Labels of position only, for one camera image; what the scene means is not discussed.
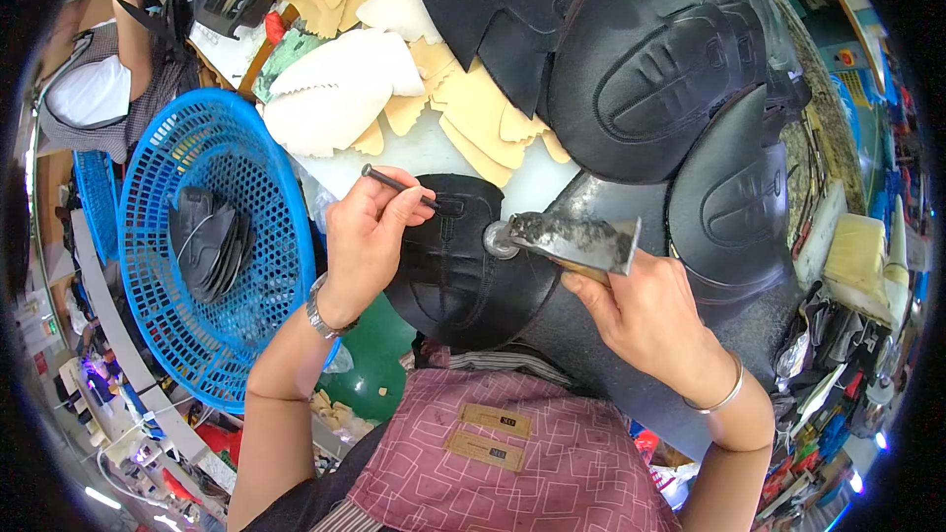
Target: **fluorescent light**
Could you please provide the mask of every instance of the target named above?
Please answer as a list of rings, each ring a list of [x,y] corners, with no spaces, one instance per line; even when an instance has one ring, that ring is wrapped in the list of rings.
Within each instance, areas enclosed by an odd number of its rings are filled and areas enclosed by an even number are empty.
[[[164,522],[170,527],[170,529],[174,530],[174,532],[183,532],[181,528],[177,527],[177,522],[174,522],[168,516],[154,516],[154,520],[156,522]]]
[[[855,493],[860,495],[864,492],[864,479],[861,478],[861,474],[855,470],[850,474],[850,488],[854,490]]]
[[[111,507],[112,509],[121,509],[121,503],[116,502],[115,500],[113,500],[111,497],[109,497],[109,496],[107,496],[107,495],[102,495],[101,493],[99,493],[98,491],[92,489],[91,487],[86,487],[86,488],[85,488],[85,494],[88,495],[89,497],[95,499],[96,501],[101,501],[101,502],[105,503],[106,505],[108,505],[108,506]]]

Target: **wristwatch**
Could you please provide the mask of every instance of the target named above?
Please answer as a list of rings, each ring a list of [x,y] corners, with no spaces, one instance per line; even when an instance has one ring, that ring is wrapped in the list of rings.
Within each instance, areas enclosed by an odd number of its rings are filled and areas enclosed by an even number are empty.
[[[353,322],[342,327],[341,329],[332,329],[325,324],[325,321],[322,320],[321,316],[319,316],[319,309],[316,307],[315,298],[319,293],[319,289],[322,288],[323,284],[325,284],[325,279],[327,278],[328,272],[325,272],[315,280],[312,288],[308,290],[308,300],[305,302],[305,313],[308,315],[308,323],[312,325],[322,337],[325,337],[325,339],[335,339],[336,337],[344,336],[351,329],[354,329],[358,325],[358,319],[356,318]]]

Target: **white leather piece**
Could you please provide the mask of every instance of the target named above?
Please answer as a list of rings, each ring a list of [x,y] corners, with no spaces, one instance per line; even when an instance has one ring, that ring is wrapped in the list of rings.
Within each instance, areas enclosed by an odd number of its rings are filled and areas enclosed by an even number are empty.
[[[329,83],[341,83],[356,69],[385,78],[392,93],[403,97],[424,94],[424,82],[410,50],[396,33],[352,29],[292,63],[273,81],[270,93],[279,95]]]
[[[273,139],[295,155],[331,157],[361,136],[392,94],[423,95],[424,83],[399,35],[355,29],[294,62],[270,92],[263,121]]]
[[[390,81],[358,68],[338,83],[279,95],[263,109],[263,122],[291,154],[331,157],[351,146],[390,98]]]
[[[418,41],[422,35],[428,44],[443,43],[423,0],[366,0],[355,16],[368,27],[393,31],[405,41]]]

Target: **blue bin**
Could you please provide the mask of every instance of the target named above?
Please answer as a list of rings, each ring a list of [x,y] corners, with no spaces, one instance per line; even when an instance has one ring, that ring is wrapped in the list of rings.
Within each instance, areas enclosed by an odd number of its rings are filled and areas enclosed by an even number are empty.
[[[82,212],[92,233],[99,259],[118,259],[118,228],[115,224],[117,201],[112,176],[112,159],[99,150],[74,152],[73,167],[76,170],[78,197],[82,200]]]
[[[186,186],[233,203],[255,234],[233,288],[210,304],[187,291],[170,246],[169,206]],[[184,93],[138,142],[118,223],[125,292],[151,352],[196,399],[242,414],[250,368],[315,280],[309,221],[286,153],[235,94]]]

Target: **sleeve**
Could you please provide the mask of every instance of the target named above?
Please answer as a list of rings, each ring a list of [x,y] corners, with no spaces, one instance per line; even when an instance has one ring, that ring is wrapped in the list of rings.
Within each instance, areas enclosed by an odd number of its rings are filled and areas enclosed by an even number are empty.
[[[45,96],[49,111],[65,124],[89,128],[128,114],[132,71],[117,55],[66,72]]]

